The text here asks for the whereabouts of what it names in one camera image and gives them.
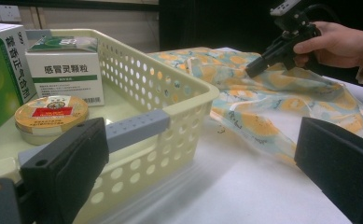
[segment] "patterned fabric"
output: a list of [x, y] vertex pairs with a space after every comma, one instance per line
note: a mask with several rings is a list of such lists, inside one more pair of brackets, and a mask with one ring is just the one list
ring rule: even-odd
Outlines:
[[250, 78], [245, 68], [256, 53], [196, 48], [149, 55], [218, 87], [211, 117], [248, 145], [291, 163], [296, 143], [264, 116], [267, 111], [326, 120], [363, 137], [363, 104], [343, 85], [311, 71], [287, 71], [279, 63]]

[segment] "tin lid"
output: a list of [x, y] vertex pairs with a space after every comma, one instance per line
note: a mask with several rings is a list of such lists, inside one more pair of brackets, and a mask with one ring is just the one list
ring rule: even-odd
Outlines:
[[64, 133], [88, 118], [88, 104], [76, 96], [56, 95], [33, 100], [15, 112], [21, 132], [36, 135]]

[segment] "light green basket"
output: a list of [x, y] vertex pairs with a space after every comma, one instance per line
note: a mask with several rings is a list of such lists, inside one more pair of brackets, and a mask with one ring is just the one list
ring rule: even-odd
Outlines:
[[[54, 36], [93, 36], [99, 58], [105, 106], [90, 108], [90, 117], [110, 123], [162, 109], [171, 121], [160, 134], [110, 154], [90, 198], [75, 222], [85, 223], [130, 199], [191, 161], [203, 118], [218, 89], [94, 30], [50, 30]], [[32, 148], [21, 140], [13, 119], [0, 128], [0, 177], [20, 179], [19, 152]], [[4, 134], [10, 135], [4, 140]]]

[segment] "red label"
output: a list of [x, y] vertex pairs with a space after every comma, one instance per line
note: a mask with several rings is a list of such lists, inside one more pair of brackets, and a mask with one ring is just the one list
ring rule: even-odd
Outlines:
[[37, 108], [33, 113], [33, 117], [54, 117], [71, 115], [73, 107], [62, 107], [59, 109]]

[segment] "box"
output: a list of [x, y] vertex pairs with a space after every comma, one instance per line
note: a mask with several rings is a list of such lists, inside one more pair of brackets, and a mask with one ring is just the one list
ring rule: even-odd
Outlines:
[[104, 105], [97, 38], [44, 36], [26, 51], [38, 97], [76, 96]]
[[0, 23], [0, 126], [35, 95], [26, 49], [24, 27]]

